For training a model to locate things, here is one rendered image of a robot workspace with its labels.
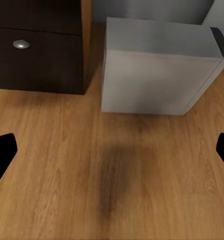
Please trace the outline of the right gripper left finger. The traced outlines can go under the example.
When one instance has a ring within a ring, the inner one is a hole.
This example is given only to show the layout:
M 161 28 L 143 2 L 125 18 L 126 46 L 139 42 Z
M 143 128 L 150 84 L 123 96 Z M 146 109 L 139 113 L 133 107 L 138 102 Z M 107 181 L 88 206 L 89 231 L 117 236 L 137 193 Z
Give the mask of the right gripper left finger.
M 17 142 L 13 133 L 0 136 L 0 179 L 17 152 Z

